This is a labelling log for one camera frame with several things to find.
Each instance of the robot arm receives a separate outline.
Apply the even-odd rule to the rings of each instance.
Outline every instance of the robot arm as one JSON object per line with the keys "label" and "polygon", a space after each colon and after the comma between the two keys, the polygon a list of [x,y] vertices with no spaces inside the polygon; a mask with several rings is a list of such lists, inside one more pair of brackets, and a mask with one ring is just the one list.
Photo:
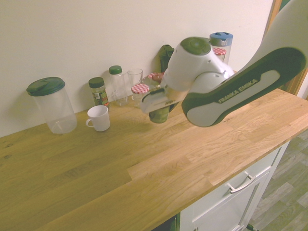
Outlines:
{"label": "robot arm", "polygon": [[[171,56],[159,95],[144,97],[141,109],[149,112],[184,99],[182,108],[191,123],[212,126],[307,68],[307,38],[307,0],[292,0],[281,10],[253,58],[235,75],[206,39],[187,38]],[[157,98],[165,101],[155,104]]]}

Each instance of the mug handle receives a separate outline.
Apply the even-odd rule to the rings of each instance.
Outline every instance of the mug handle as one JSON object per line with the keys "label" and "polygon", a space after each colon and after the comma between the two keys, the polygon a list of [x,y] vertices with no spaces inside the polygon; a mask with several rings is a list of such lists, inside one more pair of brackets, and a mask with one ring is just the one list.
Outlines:
{"label": "mug handle", "polygon": [[87,125],[88,127],[90,127],[90,128],[93,128],[93,127],[94,127],[93,125],[89,125],[89,122],[90,122],[90,121],[92,121],[92,123],[93,123],[93,120],[87,119],[86,125]]}

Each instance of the wooden door frame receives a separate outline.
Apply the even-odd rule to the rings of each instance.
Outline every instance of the wooden door frame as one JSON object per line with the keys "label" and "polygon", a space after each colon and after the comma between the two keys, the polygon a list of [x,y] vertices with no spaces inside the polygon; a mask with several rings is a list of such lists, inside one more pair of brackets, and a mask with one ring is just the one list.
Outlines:
{"label": "wooden door frame", "polygon": [[[282,4],[282,0],[274,0],[273,1],[272,7],[271,7],[271,10],[270,10],[270,14],[269,14],[269,19],[268,19],[268,22],[267,22],[267,25],[266,25],[266,28],[265,28],[264,36],[267,33],[267,31],[269,30],[271,24],[273,23],[276,15],[278,14],[280,7],[281,7],[281,4]],[[297,95],[300,87],[302,86],[302,84],[304,82],[304,79],[305,79],[307,73],[308,73],[308,69],[303,70],[295,78],[293,78],[292,80],[290,80],[289,82],[287,82],[286,84],[282,85],[279,88],[283,91],[290,93],[290,94]]]}

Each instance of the floor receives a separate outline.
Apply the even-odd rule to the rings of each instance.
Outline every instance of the floor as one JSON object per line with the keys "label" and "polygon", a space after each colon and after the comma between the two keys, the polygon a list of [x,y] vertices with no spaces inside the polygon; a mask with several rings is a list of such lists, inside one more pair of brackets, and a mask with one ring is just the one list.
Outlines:
{"label": "floor", "polygon": [[260,231],[308,231],[308,130],[290,142],[250,224]]}

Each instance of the green bottle cap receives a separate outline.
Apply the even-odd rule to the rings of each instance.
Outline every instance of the green bottle cap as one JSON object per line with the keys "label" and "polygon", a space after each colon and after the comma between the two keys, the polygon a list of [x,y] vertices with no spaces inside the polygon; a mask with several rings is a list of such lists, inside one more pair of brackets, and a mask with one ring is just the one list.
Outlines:
{"label": "green bottle cap", "polygon": [[65,82],[59,77],[47,77],[31,83],[26,91],[31,96],[44,96],[53,94],[64,88]]}
{"label": "green bottle cap", "polygon": [[195,55],[206,55],[211,51],[211,46],[206,38],[190,37],[181,42],[187,52]]}
{"label": "green bottle cap", "polygon": [[109,68],[109,73],[111,75],[117,75],[117,74],[120,74],[121,72],[122,72],[121,66],[111,66]]}
{"label": "green bottle cap", "polygon": [[100,88],[104,86],[104,79],[102,77],[95,77],[89,80],[90,88]]}

